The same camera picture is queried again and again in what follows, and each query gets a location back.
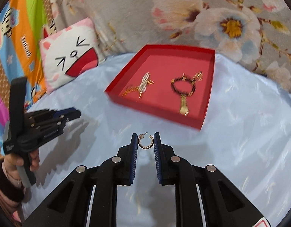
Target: red box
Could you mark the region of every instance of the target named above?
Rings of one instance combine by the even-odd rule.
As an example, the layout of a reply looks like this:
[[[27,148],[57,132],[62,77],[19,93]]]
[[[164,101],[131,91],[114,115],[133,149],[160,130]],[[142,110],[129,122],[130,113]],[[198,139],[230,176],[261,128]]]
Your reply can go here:
[[[211,95],[215,64],[215,51],[181,45],[146,45],[123,68],[105,90],[116,103],[149,114],[201,129]],[[171,80],[193,77],[202,71],[202,81],[196,82],[196,91],[187,97],[189,114],[179,113],[180,95],[171,88]],[[153,85],[148,85],[139,98],[139,92],[122,96],[128,86],[139,86],[143,76],[149,72]],[[176,82],[181,91],[191,91],[189,82]]]

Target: metal screw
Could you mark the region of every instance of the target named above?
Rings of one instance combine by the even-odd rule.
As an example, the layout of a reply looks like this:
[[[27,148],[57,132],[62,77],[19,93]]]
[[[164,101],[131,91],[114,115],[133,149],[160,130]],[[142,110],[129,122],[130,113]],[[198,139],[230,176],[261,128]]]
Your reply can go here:
[[[121,161],[121,158],[119,156],[115,156],[112,158],[112,162],[114,162],[114,163],[118,163],[120,161]]]
[[[180,161],[180,157],[178,157],[178,156],[172,156],[171,157],[171,161],[172,162],[179,162]]]
[[[76,168],[76,171],[77,171],[78,173],[82,173],[82,172],[85,171],[85,167],[84,167],[84,166],[78,166],[78,167]]]
[[[209,165],[209,166],[207,166],[207,168],[206,168],[209,172],[215,172],[216,171],[216,167],[214,167],[213,165]]]

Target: hand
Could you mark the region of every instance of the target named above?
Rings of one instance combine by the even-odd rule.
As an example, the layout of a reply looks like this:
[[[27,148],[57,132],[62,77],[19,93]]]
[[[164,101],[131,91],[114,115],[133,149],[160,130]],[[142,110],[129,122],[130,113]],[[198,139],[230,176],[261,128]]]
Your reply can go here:
[[[32,162],[30,166],[30,170],[32,172],[37,171],[39,169],[39,150],[35,150],[30,153]],[[7,173],[16,180],[21,180],[19,173],[17,171],[16,166],[23,166],[23,159],[14,153],[7,154],[5,156],[5,169]]]

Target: cartoon nose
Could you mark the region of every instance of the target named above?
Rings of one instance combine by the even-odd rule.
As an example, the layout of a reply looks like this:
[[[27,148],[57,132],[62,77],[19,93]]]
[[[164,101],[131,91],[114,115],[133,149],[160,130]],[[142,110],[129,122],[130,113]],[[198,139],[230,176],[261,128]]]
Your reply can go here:
[[[74,58],[74,57],[77,58],[77,54],[78,54],[78,51],[77,51],[77,50],[73,50],[73,51],[71,52],[70,56],[71,56],[72,58]]]

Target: jewelry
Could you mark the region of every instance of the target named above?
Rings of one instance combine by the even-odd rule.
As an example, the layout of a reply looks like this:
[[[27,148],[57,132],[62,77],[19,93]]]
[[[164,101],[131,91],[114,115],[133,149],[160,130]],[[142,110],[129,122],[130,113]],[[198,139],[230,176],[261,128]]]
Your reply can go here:
[[[140,141],[141,141],[142,138],[144,138],[144,135],[145,135],[146,133],[144,133],[144,134],[140,134],[139,137],[138,137],[138,145],[139,145],[141,148],[143,148],[143,149],[149,149],[149,148],[151,148],[151,147],[154,145],[154,138],[153,138],[151,135],[150,135],[150,139],[152,140],[151,144],[150,144],[149,146],[147,146],[147,147],[141,145]]]
[[[187,107],[187,100],[186,100],[186,97],[187,96],[192,96],[196,90],[196,86],[195,86],[195,82],[198,80],[198,81],[201,81],[202,80],[202,76],[203,76],[203,73],[200,71],[198,73],[195,74],[195,76],[190,79],[188,76],[185,76],[184,74],[182,75],[181,78],[176,78],[176,79],[172,79],[171,81],[171,87],[173,89],[174,92],[176,92],[177,94],[180,95],[180,98],[181,98],[181,107],[180,107],[180,114],[184,115],[184,116],[187,116],[188,115],[188,107]],[[178,81],[187,81],[189,82],[191,85],[192,85],[192,90],[191,92],[183,92],[183,91],[179,91],[176,89],[174,83],[175,82],[178,82]]]
[[[146,88],[148,85],[152,85],[154,81],[150,80],[150,73],[147,72],[141,81],[141,84],[137,87],[132,86],[128,87],[125,92],[122,94],[122,96],[126,96],[128,93],[131,93],[133,91],[138,91],[139,92],[139,98],[141,98],[142,94],[146,91]]]

